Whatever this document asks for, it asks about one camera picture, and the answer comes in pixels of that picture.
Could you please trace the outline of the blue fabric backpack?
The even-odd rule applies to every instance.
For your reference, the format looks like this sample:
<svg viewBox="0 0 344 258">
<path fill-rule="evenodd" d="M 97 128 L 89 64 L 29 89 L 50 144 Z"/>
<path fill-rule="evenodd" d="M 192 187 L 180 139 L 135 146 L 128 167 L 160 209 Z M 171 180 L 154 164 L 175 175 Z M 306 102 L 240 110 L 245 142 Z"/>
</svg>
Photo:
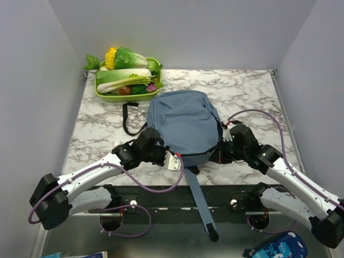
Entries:
<svg viewBox="0 0 344 258">
<path fill-rule="evenodd" d="M 184 173 L 204 228 L 211 241 L 218 241 L 215 222 L 196 177 L 198 166 L 209 161 L 223 135 L 216 108 L 203 92 L 171 91 L 150 101 L 146 119 L 142 129 L 156 129 L 164 145 L 181 155 Z"/>
</svg>

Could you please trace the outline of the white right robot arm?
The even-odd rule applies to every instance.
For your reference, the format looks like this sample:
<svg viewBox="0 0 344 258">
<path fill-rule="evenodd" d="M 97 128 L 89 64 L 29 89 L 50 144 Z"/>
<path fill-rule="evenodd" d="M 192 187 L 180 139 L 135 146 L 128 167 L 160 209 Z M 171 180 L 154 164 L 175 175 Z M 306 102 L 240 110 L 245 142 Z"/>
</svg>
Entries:
<svg viewBox="0 0 344 258">
<path fill-rule="evenodd" d="M 251 168 L 274 179 L 293 194 L 279 193 L 272 187 L 259 186 L 247 197 L 255 211 L 263 207 L 278 211 L 307 227 L 313 236 L 329 248 L 343 240 L 343 199 L 325 190 L 294 166 L 271 145 L 261 145 L 244 124 L 228 129 L 218 139 L 221 163 L 244 161 Z"/>
</svg>

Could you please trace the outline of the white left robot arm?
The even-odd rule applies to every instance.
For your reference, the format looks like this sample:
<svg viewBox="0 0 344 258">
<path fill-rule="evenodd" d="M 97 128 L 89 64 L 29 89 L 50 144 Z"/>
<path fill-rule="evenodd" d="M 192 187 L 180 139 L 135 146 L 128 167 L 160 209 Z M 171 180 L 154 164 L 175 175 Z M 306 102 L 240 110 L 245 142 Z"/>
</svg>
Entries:
<svg viewBox="0 0 344 258">
<path fill-rule="evenodd" d="M 136 139 L 116 146 L 83 169 L 59 177 L 43 176 L 29 200 L 32 210 L 28 222 L 35 224 L 33 216 L 36 215 L 44 229 L 51 230 L 72 214 L 91 210 L 114 212 L 123 200 L 113 186 L 101 186 L 100 183 L 134 169 L 142 162 L 170 170 L 181 167 L 177 156 L 164 145 L 159 132 L 147 128 Z"/>
</svg>

